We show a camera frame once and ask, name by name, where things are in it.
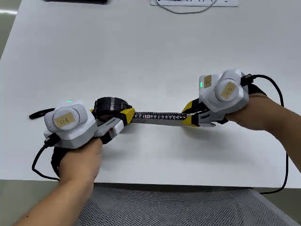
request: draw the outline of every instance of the white table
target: white table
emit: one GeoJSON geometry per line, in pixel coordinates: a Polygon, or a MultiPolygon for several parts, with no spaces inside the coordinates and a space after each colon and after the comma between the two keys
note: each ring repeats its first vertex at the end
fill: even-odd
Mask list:
{"type": "MultiPolygon", "coordinates": [[[[0,179],[31,171],[42,146],[36,110],[103,96],[138,111],[178,112],[198,97],[198,77],[240,68],[272,76],[286,107],[301,113],[301,1],[241,0],[238,8],[173,15],[147,0],[111,4],[23,0],[0,60],[0,179]]],[[[274,88],[256,81],[272,99],[274,88]]],[[[51,149],[37,168],[54,175],[51,149]]],[[[131,124],[103,148],[97,182],[279,187],[285,152],[266,132],[234,123],[208,129],[131,124]]],[[[290,161],[287,187],[301,188],[290,161]]]]}

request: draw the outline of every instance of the left hand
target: left hand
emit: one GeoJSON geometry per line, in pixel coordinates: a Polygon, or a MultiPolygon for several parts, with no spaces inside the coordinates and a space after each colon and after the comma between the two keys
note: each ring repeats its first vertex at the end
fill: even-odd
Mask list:
{"type": "Polygon", "coordinates": [[[59,167],[60,184],[75,181],[93,186],[100,168],[102,146],[101,139],[96,138],[79,149],[68,151],[59,167]]]}

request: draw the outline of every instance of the black wire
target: black wire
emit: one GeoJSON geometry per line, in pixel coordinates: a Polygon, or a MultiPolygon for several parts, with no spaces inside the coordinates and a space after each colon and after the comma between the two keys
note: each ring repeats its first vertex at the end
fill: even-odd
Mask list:
{"type": "Polygon", "coordinates": [[[48,148],[48,145],[45,144],[45,145],[42,146],[42,148],[41,148],[41,149],[39,150],[39,152],[37,153],[37,155],[36,155],[36,157],[34,158],[33,163],[32,163],[32,171],[35,172],[35,173],[37,173],[39,176],[41,176],[41,177],[43,177],[43,178],[60,181],[59,178],[53,178],[53,177],[46,176],[46,175],[42,174],[41,172],[39,172],[37,169],[35,169],[39,157],[41,156],[41,154],[43,153],[43,151],[44,151],[46,148],[48,148]]]}
{"type": "MultiPolygon", "coordinates": [[[[281,104],[281,106],[284,107],[283,96],[282,96],[281,90],[280,90],[279,86],[275,83],[274,80],[272,80],[270,77],[268,77],[266,75],[261,75],[261,74],[253,75],[252,78],[253,79],[264,78],[264,79],[269,80],[274,85],[274,87],[276,88],[276,90],[279,94],[280,104],[281,104]]],[[[284,178],[284,182],[283,182],[281,188],[279,188],[275,191],[271,191],[271,192],[261,192],[260,194],[274,194],[274,193],[282,191],[286,186],[287,178],[288,178],[288,154],[286,153],[286,155],[285,155],[285,178],[284,178]]]]}

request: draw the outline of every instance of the forearm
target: forearm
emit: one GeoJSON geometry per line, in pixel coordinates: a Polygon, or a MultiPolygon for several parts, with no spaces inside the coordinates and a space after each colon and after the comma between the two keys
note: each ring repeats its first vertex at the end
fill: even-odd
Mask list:
{"type": "Polygon", "coordinates": [[[277,121],[267,131],[281,142],[301,172],[301,116],[285,108],[279,108],[277,115],[277,121]]]}
{"type": "Polygon", "coordinates": [[[93,183],[68,181],[61,184],[26,213],[15,225],[72,225],[78,218],[92,190],[93,183]]]}

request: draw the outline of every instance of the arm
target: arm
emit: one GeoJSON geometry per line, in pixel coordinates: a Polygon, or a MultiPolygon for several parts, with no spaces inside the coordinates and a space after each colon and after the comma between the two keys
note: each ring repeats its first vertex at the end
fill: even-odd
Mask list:
{"type": "Polygon", "coordinates": [[[60,182],[40,203],[26,213],[15,226],[68,226],[79,216],[93,190],[100,168],[101,140],[69,151],[60,163],[60,182]]]}
{"type": "Polygon", "coordinates": [[[301,172],[301,116],[262,94],[250,95],[247,106],[226,116],[252,130],[265,130],[278,139],[301,172]]]}

